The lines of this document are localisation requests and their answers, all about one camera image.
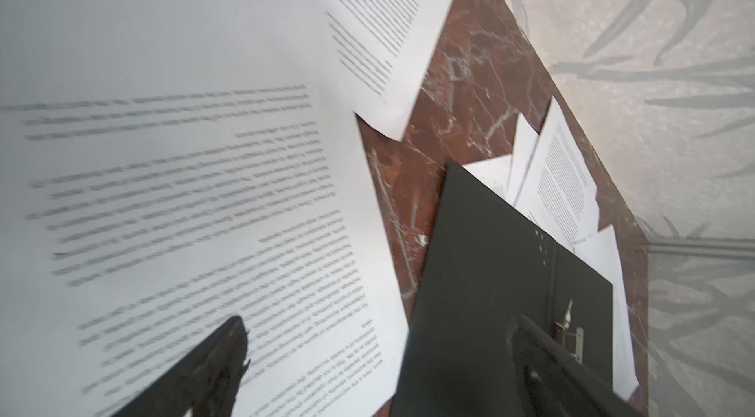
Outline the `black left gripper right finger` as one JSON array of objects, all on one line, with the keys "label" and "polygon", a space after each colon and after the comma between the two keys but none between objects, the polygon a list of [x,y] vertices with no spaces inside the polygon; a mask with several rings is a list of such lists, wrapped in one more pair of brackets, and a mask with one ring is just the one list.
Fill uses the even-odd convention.
[{"label": "black left gripper right finger", "polygon": [[529,318],[510,323],[506,344],[525,416],[638,416]]}]

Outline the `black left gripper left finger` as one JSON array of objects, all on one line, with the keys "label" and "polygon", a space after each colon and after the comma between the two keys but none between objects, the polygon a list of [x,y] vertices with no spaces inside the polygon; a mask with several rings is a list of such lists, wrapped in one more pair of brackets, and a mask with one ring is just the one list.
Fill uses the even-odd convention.
[{"label": "black left gripper left finger", "polygon": [[117,416],[229,416],[250,361],[248,332],[233,316],[119,409]]}]

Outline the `blue and black file folder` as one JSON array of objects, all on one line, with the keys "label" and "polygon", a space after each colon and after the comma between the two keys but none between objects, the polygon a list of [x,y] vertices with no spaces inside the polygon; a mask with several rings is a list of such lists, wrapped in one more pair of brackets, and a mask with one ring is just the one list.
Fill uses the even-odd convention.
[{"label": "blue and black file folder", "polygon": [[613,381],[613,285],[450,163],[410,325],[395,416],[518,416],[506,335],[569,319],[584,366]]}]

